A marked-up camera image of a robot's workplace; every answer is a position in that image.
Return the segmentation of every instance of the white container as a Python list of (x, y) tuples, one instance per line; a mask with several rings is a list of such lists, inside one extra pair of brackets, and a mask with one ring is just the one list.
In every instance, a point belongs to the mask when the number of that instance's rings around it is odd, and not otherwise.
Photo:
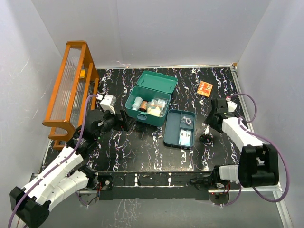
[(138, 110), (139, 107), (141, 106), (141, 103), (143, 102), (143, 99), (141, 97), (135, 98), (134, 104), (132, 105), (133, 110)]

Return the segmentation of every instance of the orange card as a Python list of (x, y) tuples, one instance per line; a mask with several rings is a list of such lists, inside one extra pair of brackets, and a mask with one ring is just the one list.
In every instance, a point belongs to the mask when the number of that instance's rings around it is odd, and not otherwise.
[(212, 87), (213, 87), (212, 84), (200, 81), (199, 82), (199, 87), (198, 87), (198, 90), (197, 90), (196, 93), (199, 94), (199, 95), (204, 95), (204, 96), (209, 97)]

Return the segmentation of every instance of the teal storage box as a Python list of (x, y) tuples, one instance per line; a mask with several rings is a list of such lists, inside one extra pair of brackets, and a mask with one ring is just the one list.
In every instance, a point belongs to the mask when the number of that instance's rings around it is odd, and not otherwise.
[[(166, 115), (168, 113), (171, 94), (173, 93), (177, 83), (177, 78), (158, 74), (151, 71), (144, 71), (130, 93), (130, 96), (125, 103), (125, 108), (128, 116), (136, 119), (139, 122), (150, 124), (153, 126), (163, 126)], [(154, 98), (163, 98), (169, 101), (166, 106), (165, 115), (157, 117), (138, 110), (133, 110), (132, 105), (136, 97), (141, 97), (143, 100), (151, 101)]]
[[(186, 123), (181, 122), (181, 119), (184, 116), (191, 120), (191, 124), (187, 125)], [(169, 110), (167, 115), (165, 137), (163, 139), (165, 145), (172, 147), (192, 147), (194, 145), (194, 127), (195, 113), (174, 109)], [(189, 132), (189, 145), (180, 144), (181, 131)]]

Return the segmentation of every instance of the black marble surface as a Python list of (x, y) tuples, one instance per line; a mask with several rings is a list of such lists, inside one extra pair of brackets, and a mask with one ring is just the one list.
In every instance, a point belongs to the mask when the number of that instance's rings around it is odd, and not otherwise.
[[(163, 143), (163, 127), (136, 122), (129, 132), (112, 130), (104, 135), (98, 148), (90, 155), (88, 164), (98, 171), (210, 171), (215, 165), (238, 164), (239, 150), (226, 134), (210, 130), (208, 143), (199, 140), (206, 126), (203, 123), (211, 110), (211, 99), (237, 92), (230, 68), (158, 68), (99, 70), (101, 94), (116, 96), (115, 109), (124, 108), (129, 94), (143, 71), (150, 70), (178, 79), (170, 109), (196, 114), (195, 143), (190, 150), (167, 147)], [(210, 97), (196, 94), (200, 81), (213, 84)], [(236, 112), (243, 115), (239, 99)], [(51, 146), (43, 167), (58, 155)]]

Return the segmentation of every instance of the teal box lid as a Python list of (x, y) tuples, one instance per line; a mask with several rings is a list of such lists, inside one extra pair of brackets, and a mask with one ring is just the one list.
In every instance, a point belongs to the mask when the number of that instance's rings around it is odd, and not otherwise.
[(172, 94), (177, 83), (177, 78), (151, 71), (144, 71), (136, 84), (141, 87)]

